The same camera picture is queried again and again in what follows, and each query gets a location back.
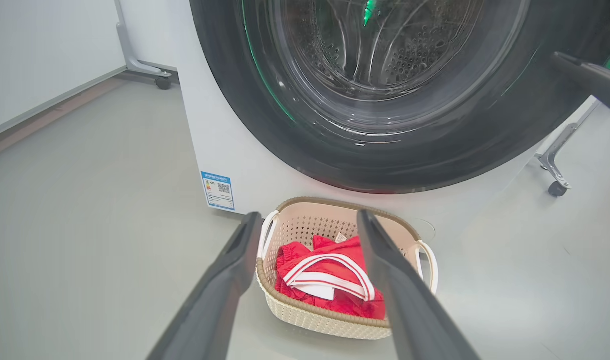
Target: washing machine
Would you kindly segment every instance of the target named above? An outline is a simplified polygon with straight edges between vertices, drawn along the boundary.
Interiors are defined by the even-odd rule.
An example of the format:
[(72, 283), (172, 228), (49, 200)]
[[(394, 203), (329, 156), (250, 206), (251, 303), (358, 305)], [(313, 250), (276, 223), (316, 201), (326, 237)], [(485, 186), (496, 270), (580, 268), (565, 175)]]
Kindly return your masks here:
[(175, 0), (172, 19), (206, 206), (335, 199), (433, 241), (593, 109), (552, 53), (610, 65), (610, 0)]

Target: white wall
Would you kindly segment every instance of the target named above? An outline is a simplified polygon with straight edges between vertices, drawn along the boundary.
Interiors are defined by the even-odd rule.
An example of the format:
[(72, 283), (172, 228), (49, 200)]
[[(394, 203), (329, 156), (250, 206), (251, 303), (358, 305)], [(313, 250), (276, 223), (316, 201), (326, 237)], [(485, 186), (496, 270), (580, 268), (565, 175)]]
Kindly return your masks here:
[(125, 66), (113, 0), (0, 0), (0, 125)]
[(120, 0), (120, 6), (136, 59), (174, 70), (167, 0)]

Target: laundry basket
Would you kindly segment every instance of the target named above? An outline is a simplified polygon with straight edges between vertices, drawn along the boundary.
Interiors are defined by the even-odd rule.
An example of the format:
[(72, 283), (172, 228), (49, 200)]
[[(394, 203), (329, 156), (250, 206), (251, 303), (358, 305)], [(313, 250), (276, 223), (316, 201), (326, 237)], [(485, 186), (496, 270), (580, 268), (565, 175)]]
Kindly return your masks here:
[(299, 328), (342, 338), (377, 340), (391, 335), (387, 319), (333, 312), (289, 298), (274, 289), (276, 256), (281, 246), (300, 242), (312, 249), (314, 235), (328, 239), (334, 239), (338, 233), (347, 239), (355, 237), (358, 235), (356, 213), (362, 209), (368, 209), (376, 215), (397, 248), (421, 277), (419, 251), (425, 251), (430, 260), (430, 290), (435, 294), (438, 285), (436, 259), (414, 228), (403, 219), (352, 203), (312, 197), (292, 198), (282, 203), (264, 221), (256, 259), (256, 280), (265, 293), (267, 305), (278, 319)]

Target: basket handle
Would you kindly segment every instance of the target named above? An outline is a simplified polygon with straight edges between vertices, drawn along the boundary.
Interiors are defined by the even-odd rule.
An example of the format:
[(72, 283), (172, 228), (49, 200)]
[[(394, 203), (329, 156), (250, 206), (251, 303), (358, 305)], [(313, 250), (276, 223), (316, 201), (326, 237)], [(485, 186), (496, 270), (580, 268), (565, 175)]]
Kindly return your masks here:
[(278, 219), (278, 211), (275, 210), (271, 212), (265, 221), (263, 222), (263, 227), (261, 227), (261, 239), (258, 243), (258, 254), (257, 258), (263, 259), (267, 255), (267, 251), (269, 250), (269, 244), (271, 240), (271, 235), (273, 234), (273, 230), (276, 227), (276, 220)]
[[(436, 294), (436, 290), (438, 289), (438, 262), (436, 261), (436, 257), (431, 251), (431, 248), (425, 244), (422, 240), (418, 240), (416, 242), (421, 249), (425, 251), (427, 254), (427, 258), (429, 259), (429, 267), (430, 267), (430, 280), (429, 280), (429, 290), (432, 294)], [(416, 249), (416, 266), (418, 269), (418, 275), (423, 278), (423, 270), (421, 268), (421, 259), (419, 256), (419, 248)]]

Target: red garment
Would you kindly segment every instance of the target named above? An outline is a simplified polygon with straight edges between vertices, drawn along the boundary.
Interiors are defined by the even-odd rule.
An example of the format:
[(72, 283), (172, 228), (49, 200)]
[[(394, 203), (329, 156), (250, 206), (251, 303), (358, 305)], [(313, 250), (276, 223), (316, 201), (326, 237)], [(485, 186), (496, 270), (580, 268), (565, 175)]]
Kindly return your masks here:
[[(365, 272), (359, 238), (336, 244), (315, 235), (314, 251), (293, 242), (277, 254), (275, 289), (292, 299), (333, 312), (369, 319), (385, 318), (385, 303)], [(295, 285), (334, 284), (334, 300), (325, 300), (300, 291)]]

